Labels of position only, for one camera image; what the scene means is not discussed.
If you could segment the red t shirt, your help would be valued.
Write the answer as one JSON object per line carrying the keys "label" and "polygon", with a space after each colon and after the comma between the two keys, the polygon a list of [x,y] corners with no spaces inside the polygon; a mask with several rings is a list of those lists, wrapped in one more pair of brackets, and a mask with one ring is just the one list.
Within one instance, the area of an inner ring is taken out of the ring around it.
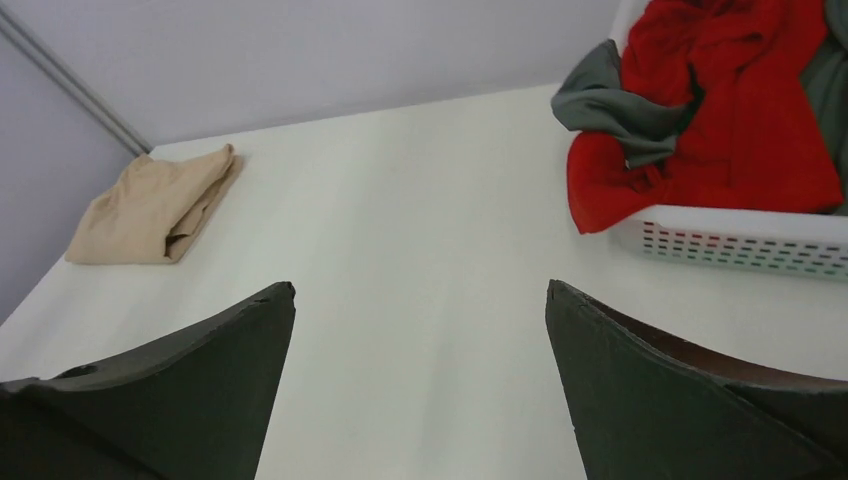
{"label": "red t shirt", "polygon": [[662,107],[693,106],[671,154],[627,167],[585,132],[566,166],[569,208],[597,233],[654,205],[821,213],[844,199],[801,74],[828,34],[821,1],[651,1],[621,80]]}

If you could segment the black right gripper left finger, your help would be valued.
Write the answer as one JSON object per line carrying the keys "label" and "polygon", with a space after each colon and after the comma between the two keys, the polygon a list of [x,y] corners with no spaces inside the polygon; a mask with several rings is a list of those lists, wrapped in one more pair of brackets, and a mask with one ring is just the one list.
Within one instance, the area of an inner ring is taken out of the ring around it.
{"label": "black right gripper left finger", "polygon": [[1,386],[5,479],[251,479],[292,337],[278,282],[50,379]]}

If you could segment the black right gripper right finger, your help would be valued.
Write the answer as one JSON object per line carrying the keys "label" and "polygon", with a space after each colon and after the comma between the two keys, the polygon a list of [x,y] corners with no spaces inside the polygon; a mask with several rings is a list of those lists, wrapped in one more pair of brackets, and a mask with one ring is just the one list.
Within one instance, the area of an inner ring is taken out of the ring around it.
{"label": "black right gripper right finger", "polygon": [[734,358],[560,280],[545,321],[590,479],[843,479],[847,384]]}

